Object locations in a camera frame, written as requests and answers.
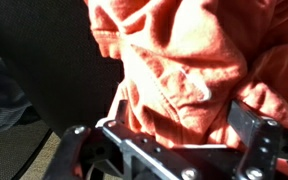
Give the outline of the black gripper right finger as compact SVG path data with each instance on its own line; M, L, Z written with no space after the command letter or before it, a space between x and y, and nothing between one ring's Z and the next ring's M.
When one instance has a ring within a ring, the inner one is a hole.
M227 121L247 147L236 170L237 180L286 180L277 172L277 160L288 164L288 129L259 116L247 105L231 102Z

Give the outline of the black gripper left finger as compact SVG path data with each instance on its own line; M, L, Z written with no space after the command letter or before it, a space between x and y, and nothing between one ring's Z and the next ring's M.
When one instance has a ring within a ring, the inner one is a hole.
M102 128L72 126L63 135L45 172L43 180L97 180L104 174L124 179L125 168L120 148L121 138L109 132L122 125L128 102L119 102L117 114Z

